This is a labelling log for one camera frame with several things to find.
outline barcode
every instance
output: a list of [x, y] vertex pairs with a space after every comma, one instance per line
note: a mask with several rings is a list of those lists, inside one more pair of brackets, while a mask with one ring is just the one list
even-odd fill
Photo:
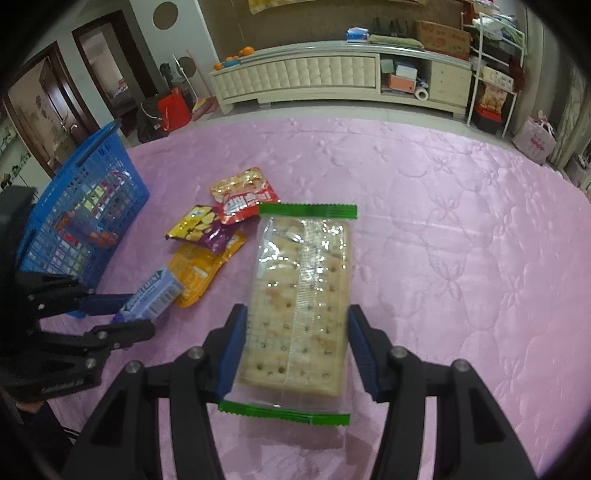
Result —
[[150, 306], [148, 307], [148, 311], [154, 316], [154, 318], [158, 317], [168, 306], [174, 301], [176, 297], [178, 297], [183, 291], [182, 287], [177, 285], [171, 285], [168, 289], [158, 296]]

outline blue plastic basket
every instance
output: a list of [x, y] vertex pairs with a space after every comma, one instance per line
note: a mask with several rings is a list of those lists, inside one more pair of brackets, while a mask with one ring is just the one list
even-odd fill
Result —
[[[99, 284], [150, 196], [118, 128], [112, 122], [89, 137], [53, 178], [25, 227], [21, 270], [73, 275], [89, 288]], [[66, 214], [76, 218], [75, 226], [63, 221]], [[105, 232], [115, 244], [99, 246], [88, 232]]]

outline bolt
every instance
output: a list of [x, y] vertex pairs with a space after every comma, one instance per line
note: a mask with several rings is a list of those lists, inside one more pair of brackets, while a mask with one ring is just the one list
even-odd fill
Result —
[[129, 374], [136, 374], [142, 368], [142, 364], [139, 363], [137, 360], [132, 360], [127, 365], [125, 365], [125, 371]]
[[193, 360], [199, 360], [203, 355], [205, 355], [205, 350], [203, 350], [203, 348], [200, 346], [194, 346], [187, 352], [187, 355]]
[[461, 358], [459, 360], [455, 360], [452, 365], [454, 366], [454, 368], [456, 368], [459, 372], [462, 373], [470, 370], [470, 364]]
[[408, 350], [406, 350], [403, 346], [393, 346], [390, 350], [390, 355], [392, 355], [394, 358], [401, 359], [408, 355]]

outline bed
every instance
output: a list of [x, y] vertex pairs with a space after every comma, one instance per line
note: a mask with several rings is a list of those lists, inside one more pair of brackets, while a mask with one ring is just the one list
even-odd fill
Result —
[[[591, 207], [551, 170], [515, 150], [379, 121], [296, 118], [171, 135], [129, 151], [151, 198], [115, 253], [99, 291], [135, 291], [175, 250], [165, 232], [208, 185], [260, 166], [286, 202], [359, 206], [352, 303], [424, 360], [468, 359], [493, 392], [538, 472], [556, 459], [591, 398]], [[245, 225], [249, 236], [256, 222]], [[255, 243], [224, 266], [206, 295], [157, 320], [153, 340], [110, 357], [103, 384], [51, 402], [80, 430], [123, 365], [168, 362], [200, 345], [231, 305], [247, 302]], [[61, 316], [44, 326], [82, 333], [107, 318]], [[354, 368], [349, 427], [225, 414], [210, 406], [229, 480], [364, 479], [387, 412]], [[427, 406], [421, 479], [433, 470], [435, 414]], [[174, 478], [161, 405], [165, 479]]]

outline floor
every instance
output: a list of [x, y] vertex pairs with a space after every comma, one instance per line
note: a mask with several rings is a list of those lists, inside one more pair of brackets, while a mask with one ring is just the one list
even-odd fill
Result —
[[[397, 122], [451, 132], [488, 142], [502, 148], [513, 148], [507, 139], [495, 137], [476, 128], [469, 127], [465, 122], [454, 119], [450, 113], [426, 110], [420, 107], [384, 105], [379, 102], [335, 102], [333, 100], [326, 102], [283, 102], [270, 106], [261, 106], [256, 102], [245, 102], [244, 104], [236, 105], [234, 110], [228, 115], [223, 115], [220, 110], [214, 113], [208, 113], [196, 122], [191, 122], [172, 134], [176, 135], [193, 128], [201, 128], [213, 124], [248, 122], [261, 118], [292, 118], [302, 116], [331, 116]], [[124, 145], [126, 148], [139, 145], [137, 135], [130, 135], [125, 138]]]

